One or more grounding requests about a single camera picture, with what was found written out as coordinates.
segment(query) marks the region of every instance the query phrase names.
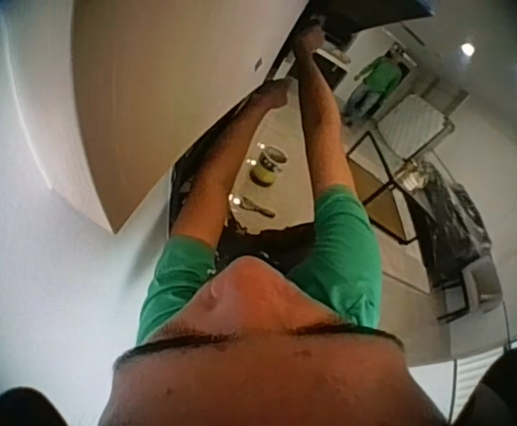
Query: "recessed light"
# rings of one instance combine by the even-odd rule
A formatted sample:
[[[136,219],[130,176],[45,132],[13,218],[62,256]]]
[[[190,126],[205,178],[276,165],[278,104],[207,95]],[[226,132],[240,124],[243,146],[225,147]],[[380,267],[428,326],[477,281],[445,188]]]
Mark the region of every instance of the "recessed light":
[[[473,47],[473,44],[471,43],[462,44],[462,52],[466,56],[472,56],[475,52],[475,47]]]

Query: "man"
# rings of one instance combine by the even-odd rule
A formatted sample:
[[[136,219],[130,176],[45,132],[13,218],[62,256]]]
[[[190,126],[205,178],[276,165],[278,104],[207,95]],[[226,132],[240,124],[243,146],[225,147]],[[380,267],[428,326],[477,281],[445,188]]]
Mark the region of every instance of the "man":
[[[388,52],[385,56],[375,59],[354,77],[357,82],[364,75],[368,75],[346,102],[343,110],[345,125],[359,121],[380,99],[387,99],[394,91],[402,78],[399,62],[399,53]]]
[[[242,257],[213,276],[228,195],[252,136],[288,83],[266,84],[214,146],[171,230],[138,347],[115,364],[103,425],[444,424],[378,324],[378,244],[340,140],[333,94],[298,38],[299,97],[315,197],[311,256],[282,276]]]

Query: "ceiling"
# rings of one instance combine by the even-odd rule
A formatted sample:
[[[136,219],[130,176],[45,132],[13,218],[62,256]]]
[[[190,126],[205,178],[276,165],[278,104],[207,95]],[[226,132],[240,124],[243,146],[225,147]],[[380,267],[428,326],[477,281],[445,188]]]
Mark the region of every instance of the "ceiling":
[[[506,0],[437,0],[432,18],[386,29],[423,67],[454,83],[517,130],[517,6]],[[460,50],[472,43],[475,54]]]

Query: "green shirt sleeve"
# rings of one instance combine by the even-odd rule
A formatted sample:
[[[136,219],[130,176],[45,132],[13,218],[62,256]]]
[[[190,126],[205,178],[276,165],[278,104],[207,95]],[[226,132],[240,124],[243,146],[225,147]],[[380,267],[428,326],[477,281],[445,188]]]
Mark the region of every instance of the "green shirt sleeve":
[[[289,280],[353,324],[377,327],[381,258],[362,203],[348,187],[332,186],[315,202],[314,227],[314,249]]]
[[[215,273],[215,252],[195,238],[176,236],[163,248],[140,312],[136,344],[145,342],[183,308]]]

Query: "chair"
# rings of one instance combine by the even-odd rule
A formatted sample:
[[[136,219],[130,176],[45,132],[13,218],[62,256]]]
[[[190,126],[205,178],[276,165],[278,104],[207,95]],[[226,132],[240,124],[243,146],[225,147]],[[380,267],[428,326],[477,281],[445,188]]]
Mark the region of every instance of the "chair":
[[[462,271],[462,280],[441,286],[441,289],[461,287],[465,307],[448,312],[438,320],[451,322],[468,313],[487,313],[496,309],[503,301],[501,282],[491,256],[480,257]]]

